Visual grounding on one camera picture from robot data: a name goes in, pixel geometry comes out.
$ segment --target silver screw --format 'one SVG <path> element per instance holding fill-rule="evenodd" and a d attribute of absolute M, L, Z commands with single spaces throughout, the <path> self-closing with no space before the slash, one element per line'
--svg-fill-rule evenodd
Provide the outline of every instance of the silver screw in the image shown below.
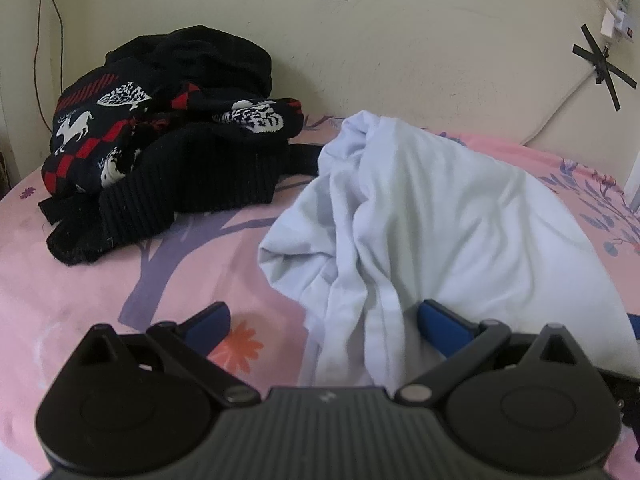
<path fill-rule="evenodd" d="M 225 399 L 232 404 L 247 404 L 248 402 L 255 402 L 258 398 L 258 392 L 243 384 L 230 386 L 225 390 Z"/>
<path fill-rule="evenodd" d="M 400 396 L 407 402 L 425 402 L 432 395 L 431 388 L 422 384 L 409 384 L 400 390 Z"/>

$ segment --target white deer pattern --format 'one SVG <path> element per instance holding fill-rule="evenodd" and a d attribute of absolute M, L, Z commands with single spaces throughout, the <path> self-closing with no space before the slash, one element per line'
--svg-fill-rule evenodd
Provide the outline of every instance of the white deer pattern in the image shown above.
<path fill-rule="evenodd" d="M 62 145 L 54 152 L 54 155 L 64 153 L 65 146 L 71 139 L 78 136 L 76 139 L 76 142 L 78 142 L 78 140 L 82 139 L 87 133 L 89 133 L 89 120 L 93 118 L 94 116 L 91 112 L 86 111 L 80 114 L 73 124 L 70 124 L 71 114 L 66 115 L 56 132 L 56 137 L 62 135 Z"/>

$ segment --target white fabric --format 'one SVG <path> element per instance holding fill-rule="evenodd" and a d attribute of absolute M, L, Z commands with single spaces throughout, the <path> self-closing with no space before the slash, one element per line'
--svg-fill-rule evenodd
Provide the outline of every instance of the white fabric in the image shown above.
<path fill-rule="evenodd" d="M 258 250 L 271 286 L 307 310 L 315 369 L 303 383 L 394 391 L 433 365 L 415 327 L 426 298 L 515 332 L 563 323 L 592 362 L 640 375 L 612 281 L 533 176 L 368 112 L 344 121 L 318 163 Z"/>

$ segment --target orange flower print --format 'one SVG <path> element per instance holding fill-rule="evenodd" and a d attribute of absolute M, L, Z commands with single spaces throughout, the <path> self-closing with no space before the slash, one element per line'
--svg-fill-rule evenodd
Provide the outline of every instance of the orange flower print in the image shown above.
<path fill-rule="evenodd" d="M 249 360 L 258 358 L 258 350 L 264 345 L 253 339 L 255 330 L 246 327 L 246 321 L 240 323 L 235 330 L 209 354 L 209 359 L 224 368 L 230 374 L 235 374 L 240 368 L 245 374 L 251 371 Z"/>

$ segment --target pink bedsheet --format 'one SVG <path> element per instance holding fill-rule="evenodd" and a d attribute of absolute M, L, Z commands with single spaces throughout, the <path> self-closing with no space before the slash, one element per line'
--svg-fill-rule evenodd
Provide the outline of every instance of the pink bedsheet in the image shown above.
<path fill-rule="evenodd" d="M 296 141 L 327 142 L 339 123 L 331 117 L 308 119 Z M 506 140 L 447 137 L 545 182 L 592 241 L 627 311 L 640 314 L 635 287 L 640 222 L 611 178 Z M 60 264 L 47 251 L 52 228 L 37 206 L 48 196 L 39 173 L 23 180 L 0 202 L 0 442 L 35 470 L 48 468 L 34 434 L 34 413 L 58 369 L 97 322 L 133 332 L 226 301 L 232 332 L 210 358 L 262 392 L 295 384 L 306 339 L 303 311 L 268 287 L 256 251 L 308 180 L 284 180 L 271 205 L 180 216 L 159 237 L 77 267 Z M 633 436 L 625 433 L 612 453 L 610 472 L 623 480 L 640 477 L 633 452 Z"/>

